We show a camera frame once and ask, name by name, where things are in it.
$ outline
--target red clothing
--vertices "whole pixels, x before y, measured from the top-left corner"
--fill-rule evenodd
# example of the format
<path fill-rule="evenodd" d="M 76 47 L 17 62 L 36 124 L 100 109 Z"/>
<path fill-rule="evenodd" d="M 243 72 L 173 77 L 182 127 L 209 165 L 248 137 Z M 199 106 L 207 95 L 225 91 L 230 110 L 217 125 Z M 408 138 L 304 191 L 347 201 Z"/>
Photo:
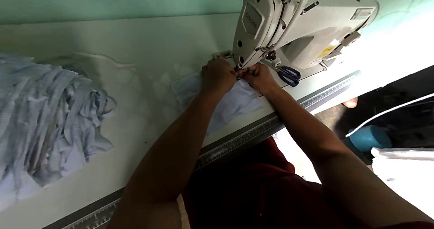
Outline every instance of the red clothing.
<path fill-rule="evenodd" d="M 182 193 L 191 229 L 366 228 L 343 213 L 320 184 L 294 172 L 270 137 L 223 170 L 193 175 Z M 387 227 L 406 228 L 434 229 L 434 224 Z"/>

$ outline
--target person's hand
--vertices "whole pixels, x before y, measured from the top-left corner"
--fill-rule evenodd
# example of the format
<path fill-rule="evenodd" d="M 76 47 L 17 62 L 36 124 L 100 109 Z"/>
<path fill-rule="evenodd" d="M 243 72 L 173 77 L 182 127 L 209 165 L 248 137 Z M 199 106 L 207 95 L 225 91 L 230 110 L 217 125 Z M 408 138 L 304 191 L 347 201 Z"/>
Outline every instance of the person's hand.
<path fill-rule="evenodd" d="M 264 64 L 256 63 L 247 69 L 243 69 L 240 75 L 244 76 L 243 79 L 266 98 L 282 90 L 277 82 L 274 81 L 268 66 Z"/>
<path fill-rule="evenodd" d="M 217 93 L 221 97 L 229 92 L 236 82 L 234 68 L 223 59 L 213 59 L 202 66 L 202 77 L 202 91 Z"/>

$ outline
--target mint green wall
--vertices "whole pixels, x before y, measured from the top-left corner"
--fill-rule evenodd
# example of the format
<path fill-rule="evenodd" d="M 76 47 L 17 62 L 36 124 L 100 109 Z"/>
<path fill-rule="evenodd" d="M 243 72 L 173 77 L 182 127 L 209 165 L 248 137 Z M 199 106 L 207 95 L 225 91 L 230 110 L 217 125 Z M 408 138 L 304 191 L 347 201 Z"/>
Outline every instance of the mint green wall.
<path fill-rule="evenodd" d="M 381 27 L 434 7 L 432 0 L 378 0 Z M 242 0 L 0 0 L 0 24 L 238 12 Z"/>

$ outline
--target person's arm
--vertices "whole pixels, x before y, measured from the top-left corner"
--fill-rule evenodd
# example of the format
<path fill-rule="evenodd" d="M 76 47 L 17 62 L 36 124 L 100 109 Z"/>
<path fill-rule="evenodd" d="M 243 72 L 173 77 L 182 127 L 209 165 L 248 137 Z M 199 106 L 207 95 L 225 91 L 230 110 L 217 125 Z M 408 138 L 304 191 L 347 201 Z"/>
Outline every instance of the person's arm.
<path fill-rule="evenodd" d="M 108 229 L 181 228 L 176 198 L 190 178 L 216 105 L 236 81 L 224 60 L 210 60 L 202 73 L 201 92 L 144 156 Z"/>
<path fill-rule="evenodd" d="M 401 222 L 434 222 L 399 197 L 337 136 L 274 81 L 268 66 L 256 64 L 245 80 L 275 106 L 291 137 L 312 161 L 323 185 L 351 214 L 377 228 Z"/>

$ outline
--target sewing machine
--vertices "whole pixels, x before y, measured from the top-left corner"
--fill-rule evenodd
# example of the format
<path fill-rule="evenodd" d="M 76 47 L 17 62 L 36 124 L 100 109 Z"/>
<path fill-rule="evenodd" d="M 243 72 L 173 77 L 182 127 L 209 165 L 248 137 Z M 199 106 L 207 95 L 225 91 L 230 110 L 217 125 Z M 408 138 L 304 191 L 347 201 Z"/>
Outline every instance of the sewing machine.
<path fill-rule="evenodd" d="M 301 79 L 326 70 L 378 13 L 376 0 L 243 0 L 232 51 L 236 67 L 290 66 Z"/>

